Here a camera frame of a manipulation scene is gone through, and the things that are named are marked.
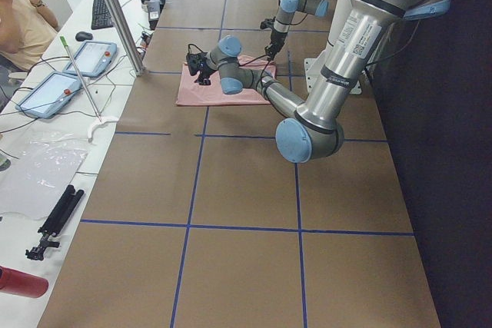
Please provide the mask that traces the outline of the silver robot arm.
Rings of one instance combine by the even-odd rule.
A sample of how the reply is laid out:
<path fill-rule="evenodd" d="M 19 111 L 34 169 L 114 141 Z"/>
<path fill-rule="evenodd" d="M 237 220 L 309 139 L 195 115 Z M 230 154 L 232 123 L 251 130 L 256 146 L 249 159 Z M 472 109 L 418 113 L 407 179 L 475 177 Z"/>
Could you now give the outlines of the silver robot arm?
<path fill-rule="evenodd" d="M 273 60 L 283 48 L 296 12 L 324 17 L 327 10 L 327 0 L 279 0 L 277 14 L 273 18 L 266 18 L 260 25 L 260 29 L 271 30 L 270 42 L 264 48 L 268 60 Z"/>
<path fill-rule="evenodd" d="M 225 94 L 252 89 L 284 116 L 275 139 L 282 156 L 293 163 L 327 157 L 343 144 L 337 116 L 386 30 L 394 23 L 446 13 L 451 0 L 350 0 L 351 10 L 332 46 L 324 51 L 320 74 L 306 99 L 280 84 L 268 71 L 243 68 L 241 43 L 222 38 L 210 51 L 188 53 L 189 73 L 207 84 L 218 74 Z"/>

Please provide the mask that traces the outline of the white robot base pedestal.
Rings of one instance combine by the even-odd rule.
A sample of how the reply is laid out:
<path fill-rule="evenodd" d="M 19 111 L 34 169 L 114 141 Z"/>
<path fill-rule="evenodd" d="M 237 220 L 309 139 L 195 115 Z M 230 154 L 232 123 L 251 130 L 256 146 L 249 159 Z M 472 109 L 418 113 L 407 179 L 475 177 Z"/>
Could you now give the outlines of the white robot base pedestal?
<path fill-rule="evenodd" d="M 331 28 L 327 37 L 326 48 L 316 58 L 305 58 L 304 72 L 308 93 L 310 93 L 314 87 L 314 83 L 320 75 L 321 68 L 324 66 L 326 58 L 336 44 L 351 9 L 351 0 L 337 0 L 334 10 L 334 17 L 332 19 Z"/>

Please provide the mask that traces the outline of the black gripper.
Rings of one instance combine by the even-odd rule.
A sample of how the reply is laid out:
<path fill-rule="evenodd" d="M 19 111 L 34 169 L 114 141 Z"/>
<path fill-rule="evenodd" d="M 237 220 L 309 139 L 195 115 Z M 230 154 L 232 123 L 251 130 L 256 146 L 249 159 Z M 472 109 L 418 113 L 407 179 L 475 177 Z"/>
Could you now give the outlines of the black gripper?
<path fill-rule="evenodd" d="M 288 35 L 288 25 L 278 22 L 276 18 L 266 18 L 260 24 L 260 29 L 271 29 L 270 43 L 264 48 L 268 61 L 273 61 L 276 54 L 283 48 Z"/>
<path fill-rule="evenodd" d="M 188 52 L 186 55 L 189 73 L 191 76 L 198 76 L 194 82 L 199 85 L 211 85 L 210 77 L 214 70 L 208 66 L 207 60 L 207 53 L 204 51 L 196 54 Z"/>

